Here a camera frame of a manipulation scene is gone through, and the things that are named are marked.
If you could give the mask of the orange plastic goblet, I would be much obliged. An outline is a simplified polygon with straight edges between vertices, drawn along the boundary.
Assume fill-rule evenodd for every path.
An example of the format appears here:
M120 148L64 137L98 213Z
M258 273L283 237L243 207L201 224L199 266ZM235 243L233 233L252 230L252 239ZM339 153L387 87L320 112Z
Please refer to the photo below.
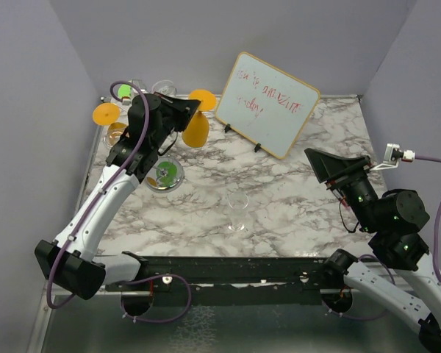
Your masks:
M104 102L95 108L92 119L95 124L107 128L106 134L112 131L122 131L124 134L128 125L119 121L120 115L121 111L116 104Z
M201 103L186 130L183 131L182 140L191 148L201 148L207 142L209 135L209 121L205 116L205 112L213 110L217 100L213 93L204 89L192 91L189 99L195 99Z

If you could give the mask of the green plastic wine glass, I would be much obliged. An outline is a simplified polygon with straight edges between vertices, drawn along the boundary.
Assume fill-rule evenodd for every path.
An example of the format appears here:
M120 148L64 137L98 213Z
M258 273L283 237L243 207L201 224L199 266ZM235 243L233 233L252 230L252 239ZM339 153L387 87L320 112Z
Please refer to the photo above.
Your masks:
M132 87L130 85L120 85L118 89L118 97L121 99L130 98L132 95Z

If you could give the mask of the orange plastic goblet front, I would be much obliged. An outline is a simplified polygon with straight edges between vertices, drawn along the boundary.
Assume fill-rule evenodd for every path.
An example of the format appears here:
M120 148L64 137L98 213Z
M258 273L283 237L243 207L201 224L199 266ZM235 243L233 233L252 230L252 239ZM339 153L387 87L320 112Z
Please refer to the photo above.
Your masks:
M201 148L207 142L209 135L209 121L205 116L205 112L213 110L217 100L213 93L204 89L192 91L189 99L195 99L201 103L186 130L183 131L182 140L191 148Z

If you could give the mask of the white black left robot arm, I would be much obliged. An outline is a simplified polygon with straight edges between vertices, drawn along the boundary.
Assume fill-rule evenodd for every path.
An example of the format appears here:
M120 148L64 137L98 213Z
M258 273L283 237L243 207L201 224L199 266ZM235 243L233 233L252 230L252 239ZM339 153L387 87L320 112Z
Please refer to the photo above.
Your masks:
M148 273L136 256L122 254L96 262L96 251L121 205L158 161L162 144L171 133L187 128L200 103L161 93L133 98L128 125L110 149L93 191L53 241L41 240L35 247L37 262L49 284L84 300L92 298L103 285L124 282L132 290L146 285Z

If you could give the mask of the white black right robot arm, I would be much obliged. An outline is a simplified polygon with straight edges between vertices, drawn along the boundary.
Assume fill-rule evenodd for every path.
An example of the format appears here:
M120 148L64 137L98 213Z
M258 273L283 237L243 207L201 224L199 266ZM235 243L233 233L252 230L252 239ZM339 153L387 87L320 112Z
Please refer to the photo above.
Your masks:
M392 143L378 165L372 165L368 156L345 158L311 148L304 153L318 181L351 208L361 231L372 235L368 245L376 259L415 293L380 278L343 249L323 264L324 282L359 290L404 321L429 352L441 352L441 271L436 248L419 235L430 216L416 191L394 189L377 196L368 180L371 171L397 168L418 155Z

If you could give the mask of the clear wine glass front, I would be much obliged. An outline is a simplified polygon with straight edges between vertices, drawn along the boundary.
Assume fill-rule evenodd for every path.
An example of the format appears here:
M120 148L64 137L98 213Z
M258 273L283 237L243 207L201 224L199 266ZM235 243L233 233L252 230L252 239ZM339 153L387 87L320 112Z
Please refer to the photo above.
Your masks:
M230 193L227 198L229 229L231 231L241 231L245 228L248 215L249 198L245 193Z

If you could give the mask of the clear wine glass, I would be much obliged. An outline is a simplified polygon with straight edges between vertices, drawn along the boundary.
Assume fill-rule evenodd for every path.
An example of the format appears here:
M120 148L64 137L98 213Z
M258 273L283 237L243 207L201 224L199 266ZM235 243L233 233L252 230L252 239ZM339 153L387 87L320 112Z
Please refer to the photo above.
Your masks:
M122 134L122 131L112 131L107 133L103 139L104 145L108 149L111 149L120 140Z
M174 97L177 94L177 89L172 81L164 79L153 84L151 92Z
M245 193L230 193L227 198L229 229L231 231L241 231L245 228L248 215L249 198Z

